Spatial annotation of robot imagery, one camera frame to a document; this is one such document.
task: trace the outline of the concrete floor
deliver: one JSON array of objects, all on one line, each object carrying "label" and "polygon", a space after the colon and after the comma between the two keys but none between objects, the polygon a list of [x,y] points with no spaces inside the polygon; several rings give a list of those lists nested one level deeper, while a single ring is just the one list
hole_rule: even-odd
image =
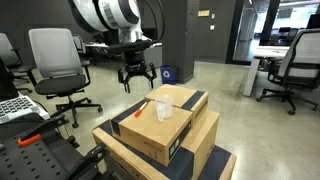
[{"label": "concrete floor", "polygon": [[[79,109],[80,127],[66,125],[81,145],[78,150],[82,154],[95,145],[91,134],[94,127],[150,92],[147,80],[137,77],[130,81],[132,93],[126,94],[118,84],[117,67],[108,63],[91,66],[92,84],[85,93],[73,96],[74,100],[88,96],[104,108],[102,113],[95,108]],[[264,73],[260,73],[252,97],[242,96],[248,71],[248,67],[196,62],[195,78],[179,85],[209,92],[208,109],[221,114],[216,144],[238,157],[232,179],[319,179],[320,112],[297,102],[297,114],[290,116],[289,105],[280,100],[257,103],[255,97],[261,88],[272,86]],[[37,70],[34,74],[40,79]],[[158,78],[155,87],[160,85]],[[320,102],[319,90],[306,94]],[[55,104],[67,102],[67,98],[48,101],[35,92],[29,96],[50,113],[55,111]],[[66,116],[72,120],[70,112]]]}]

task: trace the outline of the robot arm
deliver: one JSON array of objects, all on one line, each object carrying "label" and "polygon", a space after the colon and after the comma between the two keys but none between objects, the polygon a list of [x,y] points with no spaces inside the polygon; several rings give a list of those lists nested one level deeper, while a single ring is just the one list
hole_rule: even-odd
[{"label": "robot arm", "polygon": [[89,33],[119,30],[120,43],[142,39],[136,0],[69,0],[76,22]]}]

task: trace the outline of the ceiling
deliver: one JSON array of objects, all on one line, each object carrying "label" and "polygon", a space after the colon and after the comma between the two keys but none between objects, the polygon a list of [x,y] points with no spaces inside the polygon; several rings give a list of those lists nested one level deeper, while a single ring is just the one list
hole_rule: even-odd
[{"label": "ceiling", "polygon": [[[270,0],[252,0],[258,13],[268,11]],[[281,0],[280,8],[294,8],[303,6],[317,6],[320,0]]]}]

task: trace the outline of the stacked cardboard boxes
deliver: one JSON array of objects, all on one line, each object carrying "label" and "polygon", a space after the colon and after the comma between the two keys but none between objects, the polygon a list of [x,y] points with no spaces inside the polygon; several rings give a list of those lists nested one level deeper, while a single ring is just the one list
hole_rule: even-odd
[{"label": "stacked cardboard boxes", "polygon": [[[154,100],[163,94],[174,98],[174,110],[170,119],[160,122]],[[134,117],[146,101],[148,106]],[[204,167],[214,151],[219,122],[219,114],[208,111],[207,104],[208,93],[163,85],[95,128],[93,135],[136,179],[207,177]]]}]

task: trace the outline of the blue recycling bin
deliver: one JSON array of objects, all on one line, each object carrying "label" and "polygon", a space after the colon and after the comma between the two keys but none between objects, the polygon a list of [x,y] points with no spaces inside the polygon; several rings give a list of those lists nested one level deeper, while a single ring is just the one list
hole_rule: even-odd
[{"label": "blue recycling bin", "polygon": [[170,65],[162,65],[160,67],[162,84],[175,85],[178,80],[178,67]]}]

